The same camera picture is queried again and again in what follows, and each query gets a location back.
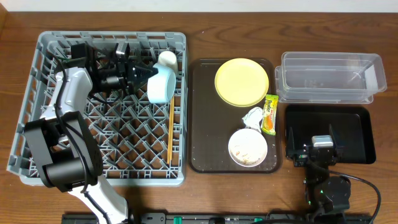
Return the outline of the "light blue bowl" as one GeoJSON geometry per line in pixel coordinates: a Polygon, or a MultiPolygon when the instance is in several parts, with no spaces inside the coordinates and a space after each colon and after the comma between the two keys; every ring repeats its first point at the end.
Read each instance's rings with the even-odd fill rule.
{"type": "Polygon", "coordinates": [[[148,79],[147,96],[150,103],[167,103],[169,102],[175,91],[176,75],[174,71],[159,63],[154,65],[158,73],[148,79]]]}

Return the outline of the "white plastic cup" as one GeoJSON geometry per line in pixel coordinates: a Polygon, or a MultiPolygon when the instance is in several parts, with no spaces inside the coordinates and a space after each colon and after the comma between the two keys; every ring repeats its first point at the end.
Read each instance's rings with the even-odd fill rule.
{"type": "Polygon", "coordinates": [[[178,75],[178,61],[177,56],[171,51],[163,51],[159,54],[158,63],[171,68],[175,75],[178,75]]]}

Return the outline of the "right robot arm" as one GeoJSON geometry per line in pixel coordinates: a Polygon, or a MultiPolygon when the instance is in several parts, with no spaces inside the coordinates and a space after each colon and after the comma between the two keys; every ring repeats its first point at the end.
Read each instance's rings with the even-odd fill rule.
{"type": "Polygon", "coordinates": [[[297,141],[293,128],[289,128],[285,152],[295,167],[305,169],[305,198],[312,207],[306,219],[313,222],[320,216],[344,214],[350,208],[351,182],[346,177],[330,175],[329,167],[339,162],[345,148],[332,126],[328,135],[312,136],[310,145],[298,147],[297,141]]]}

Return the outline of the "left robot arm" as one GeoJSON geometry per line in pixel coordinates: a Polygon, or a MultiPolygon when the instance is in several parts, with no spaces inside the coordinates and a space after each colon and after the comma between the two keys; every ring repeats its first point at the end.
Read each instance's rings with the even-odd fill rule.
{"type": "Polygon", "coordinates": [[[129,58],[129,44],[101,51],[75,44],[71,56],[54,55],[56,85],[47,109],[25,124],[23,135],[43,184],[80,199],[98,223],[129,223],[127,200],[103,175],[97,140],[84,117],[88,97],[121,90],[134,94],[158,68],[129,58]]]}

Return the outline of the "wooden chopstick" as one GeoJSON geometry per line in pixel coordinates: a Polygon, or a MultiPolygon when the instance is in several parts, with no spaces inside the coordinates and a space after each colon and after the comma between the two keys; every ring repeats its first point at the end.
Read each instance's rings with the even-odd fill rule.
{"type": "Polygon", "coordinates": [[[170,153],[172,152],[172,136],[173,136],[173,118],[174,118],[174,96],[170,101],[169,107],[169,130],[168,130],[168,145],[167,145],[167,164],[170,164],[170,153]]]}
{"type": "Polygon", "coordinates": [[[168,141],[168,153],[167,153],[167,162],[169,165],[171,165],[171,160],[172,160],[173,135],[174,135],[174,107],[175,107],[175,97],[173,96],[170,101],[170,113],[169,113],[169,141],[168,141]]]}

